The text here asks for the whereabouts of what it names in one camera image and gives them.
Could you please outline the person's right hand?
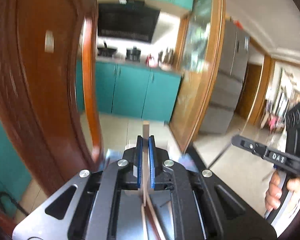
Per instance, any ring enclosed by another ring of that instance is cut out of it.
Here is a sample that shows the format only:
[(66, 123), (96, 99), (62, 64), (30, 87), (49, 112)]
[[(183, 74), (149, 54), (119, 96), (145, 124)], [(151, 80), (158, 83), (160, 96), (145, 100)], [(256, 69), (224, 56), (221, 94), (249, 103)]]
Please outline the person's right hand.
[[(280, 198), (282, 197), (282, 190), (279, 187), (280, 183), (281, 179), (279, 173), (274, 171), (264, 199), (267, 211), (277, 210), (280, 207)], [(300, 178), (290, 179), (287, 183), (287, 189), (295, 193), (300, 192)]]

